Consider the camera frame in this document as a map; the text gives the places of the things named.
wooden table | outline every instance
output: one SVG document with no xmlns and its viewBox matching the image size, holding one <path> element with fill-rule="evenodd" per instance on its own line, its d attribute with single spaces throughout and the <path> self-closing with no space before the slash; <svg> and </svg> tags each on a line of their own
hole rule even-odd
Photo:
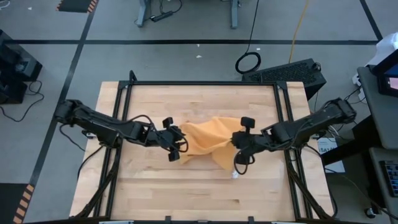
<svg viewBox="0 0 398 224">
<path fill-rule="evenodd" d="M 117 82 L 102 83 L 97 111 L 112 115 L 117 86 Z M 294 119 L 308 115 L 302 83 L 288 83 L 288 88 Z M 282 92 L 280 97 L 285 108 Z M 187 121 L 201 123 L 212 116 L 248 116 L 256 120 L 253 133 L 278 122 L 271 86 L 133 86 L 127 118 L 139 114 L 150 116 L 159 128 L 168 116 L 173 117 L 176 125 Z M 314 140 L 309 145 L 318 148 Z M 85 157 L 97 148 L 97 140 L 89 140 Z M 81 170 L 70 215 L 77 214 L 98 188 L 103 157 L 104 150 Z M 284 153 L 262 152 L 255 157 L 256 163 L 249 166 L 247 174 L 231 179 L 231 173 L 218 167 L 209 156 L 181 165 L 169 162 L 167 152 L 158 147 L 144 148 L 125 142 L 111 218 L 164 220 L 170 215 L 172 220 L 247 221 L 248 216 L 253 216 L 256 221 L 294 221 Z M 302 161 L 309 191 L 332 215 L 320 158 L 304 149 Z M 298 188 L 297 192 L 304 217 Z"/>
</svg>

